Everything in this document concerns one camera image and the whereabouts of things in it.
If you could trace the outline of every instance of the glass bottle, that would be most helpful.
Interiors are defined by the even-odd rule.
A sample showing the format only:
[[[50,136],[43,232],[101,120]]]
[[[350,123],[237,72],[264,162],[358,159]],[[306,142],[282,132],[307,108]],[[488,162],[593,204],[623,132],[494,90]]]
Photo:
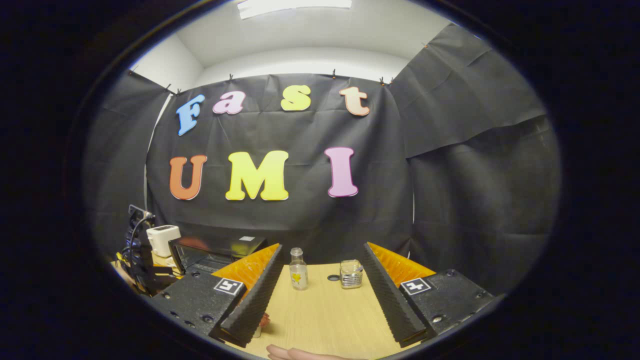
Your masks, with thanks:
[[[302,249],[295,247],[291,249],[291,263],[289,264],[291,273],[291,284],[296,290],[305,290],[308,286],[307,263],[302,260]]]

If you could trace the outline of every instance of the white box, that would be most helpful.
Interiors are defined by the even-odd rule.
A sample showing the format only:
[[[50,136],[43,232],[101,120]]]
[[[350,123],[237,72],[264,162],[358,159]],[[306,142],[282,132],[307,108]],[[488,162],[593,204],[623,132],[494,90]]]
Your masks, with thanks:
[[[175,225],[162,225],[147,229],[147,238],[153,247],[153,251],[161,258],[171,256],[169,241],[180,237],[180,228]]]

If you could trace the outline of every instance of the black curtain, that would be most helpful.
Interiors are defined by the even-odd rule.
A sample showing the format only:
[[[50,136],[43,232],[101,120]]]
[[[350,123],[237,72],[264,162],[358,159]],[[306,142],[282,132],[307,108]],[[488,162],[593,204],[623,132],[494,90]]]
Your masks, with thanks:
[[[144,168],[157,116],[169,93],[124,73],[92,118],[83,158],[86,218],[103,255],[124,247],[129,204],[144,208]]]
[[[543,105],[508,61],[453,24],[390,90],[415,195],[411,258],[492,293],[512,289],[541,254],[559,196]]]
[[[311,105],[304,111],[280,107],[283,90],[307,85]],[[357,86],[370,113],[347,111],[339,91]],[[213,113],[213,105],[229,91],[246,94],[235,115]],[[198,95],[197,125],[178,136],[177,108]],[[301,247],[308,263],[335,263],[357,258],[362,244],[372,241],[392,250],[408,250],[412,225],[412,187],[401,141],[399,114],[388,88],[357,78],[284,74],[233,79],[189,90],[173,97],[157,124],[147,158],[149,210],[182,234],[225,238],[265,236],[286,251]],[[330,197],[329,147],[350,147],[352,197]],[[256,167],[269,151],[289,153],[284,201],[230,201],[229,154],[246,151]],[[169,161],[204,154],[200,193],[193,200],[176,199],[169,189]],[[184,166],[182,184],[191,184],[192,166]]]

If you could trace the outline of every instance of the table surface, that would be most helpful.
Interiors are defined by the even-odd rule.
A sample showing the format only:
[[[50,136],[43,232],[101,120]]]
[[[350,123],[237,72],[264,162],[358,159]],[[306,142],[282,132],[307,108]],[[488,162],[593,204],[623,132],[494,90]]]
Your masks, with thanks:
[[[154,256],[158,265],[166,260]],[[267,314],[271,323],[246,348],[231,346],[267,358],[267,345],[300,348],[317,354],[346,358],[378,359],[407,348],[394,341],[366,272],[362,286],[342,289],[329,275],[339,273],[339,264],[309,265],[308,288],[295,290],[289,280],[289,266],[280,272]]]

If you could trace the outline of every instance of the yellow letter m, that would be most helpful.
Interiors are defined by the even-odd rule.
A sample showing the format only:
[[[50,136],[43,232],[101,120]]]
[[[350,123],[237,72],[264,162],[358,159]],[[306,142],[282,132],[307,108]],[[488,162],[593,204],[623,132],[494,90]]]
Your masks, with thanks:
[[[229,155],[231,184],[225,197],[227,200],[243,200],[242,183],[249,197],[255,199],[264,183],[264,190],[260,193],[262,200],[287,200],[289,193],[284,189],[284,162],[288,158],[286,151],[269,151],[256,169],[248,152]]]

